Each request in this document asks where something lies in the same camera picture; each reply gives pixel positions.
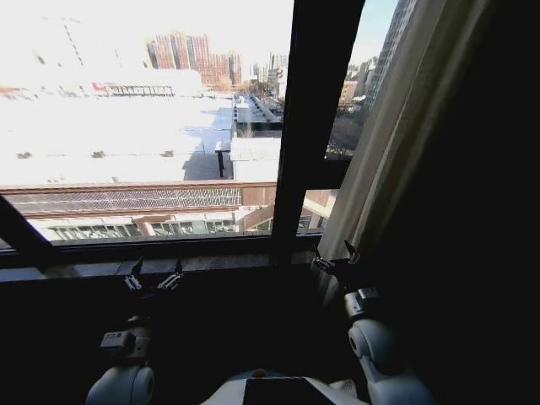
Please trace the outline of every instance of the beige curtain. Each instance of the beige curtain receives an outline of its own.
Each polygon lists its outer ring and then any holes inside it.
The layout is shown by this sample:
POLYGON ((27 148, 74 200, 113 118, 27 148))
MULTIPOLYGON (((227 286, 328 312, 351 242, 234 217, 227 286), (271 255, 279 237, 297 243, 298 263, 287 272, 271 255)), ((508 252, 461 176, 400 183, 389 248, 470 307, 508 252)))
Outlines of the beige curtain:
POLYGON ((407 187, 446 102, 494 11, 489 0, 418 0, 386 72, 319 244, 367 252, 407 187))

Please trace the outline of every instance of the sky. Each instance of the sky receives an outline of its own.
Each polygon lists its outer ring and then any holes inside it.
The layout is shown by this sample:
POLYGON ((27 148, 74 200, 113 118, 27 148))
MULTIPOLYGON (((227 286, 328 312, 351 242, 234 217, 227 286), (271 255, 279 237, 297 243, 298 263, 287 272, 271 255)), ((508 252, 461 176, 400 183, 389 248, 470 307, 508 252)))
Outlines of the sky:
MULTIPOLYGON (((212 52, 237 51, 247 62, 264 63, 270 52, 289 52, 293 4, 293 0, 20 0, 0 16, 0 48, 15 51, 14 37, 32 43, 39 35, 33 32, 34 19, 62 16, 79 19, 91 27, 89 32, 99 31, 135 47, 172 30, 207 34, 212 52)), ((351 62, 378 56, 396 4, 397 0, 366 1, 351 62)))
POLYGON ((359 65, 379 56, 396 5, 397 0, 366 0, 351 54, 352 63, 359 65))

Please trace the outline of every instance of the glass pane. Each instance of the glass pane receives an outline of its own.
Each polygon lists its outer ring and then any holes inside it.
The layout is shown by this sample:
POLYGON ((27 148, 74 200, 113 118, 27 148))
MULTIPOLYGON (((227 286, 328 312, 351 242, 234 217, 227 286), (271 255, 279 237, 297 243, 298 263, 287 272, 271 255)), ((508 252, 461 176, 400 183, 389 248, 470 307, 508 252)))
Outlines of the glass pane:
POLYGON ((0 194, 48 240, 73 243, 270 219, 293 5, 6 8, 0 194))
POLYGON ((264 221, 256 226, 256 230, 272 230, 272 220, 264 221))
POLYGON ((298 232, 322 230, 327 226, 339 190, 307 190, 298 222, 298 232))
POLYGON ((327 159, 351 159, 416 0, 366 0, 327 159))

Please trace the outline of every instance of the tree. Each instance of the tree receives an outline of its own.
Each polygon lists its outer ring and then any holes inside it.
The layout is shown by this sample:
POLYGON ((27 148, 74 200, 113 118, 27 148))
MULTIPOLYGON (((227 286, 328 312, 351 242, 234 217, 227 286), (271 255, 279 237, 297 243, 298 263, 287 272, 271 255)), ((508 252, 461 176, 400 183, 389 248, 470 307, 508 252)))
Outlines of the tree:
POLYGON ((218 83, 215 86, 215 89, 217 91, 231 91, 232 87, 233 85, 230 82, 230 79, 223 76, 219 79, 218 83))
POLYGON ((245 80, 245 81, 238 87, 238 92, 239 92, 239 93, 250 93, 252 87, 253 87, 253 85, 250 83, 250 81, 249 81, 249 80, 245 80))
POLYGON ((328 149, 335 154, 351 154, 356 149, 362 127, 348 116, 336 118, 328 149))

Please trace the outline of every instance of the railing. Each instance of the railing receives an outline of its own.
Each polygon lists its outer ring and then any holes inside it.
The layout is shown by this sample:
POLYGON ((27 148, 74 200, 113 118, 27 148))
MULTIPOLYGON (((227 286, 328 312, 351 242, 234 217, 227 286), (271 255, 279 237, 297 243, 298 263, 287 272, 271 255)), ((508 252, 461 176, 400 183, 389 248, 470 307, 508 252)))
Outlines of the railing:
POLYGON ((5 186, 0 194, 26 218, 188 213, 266 206, 276 183, 178 181, 88 185, 5 186))

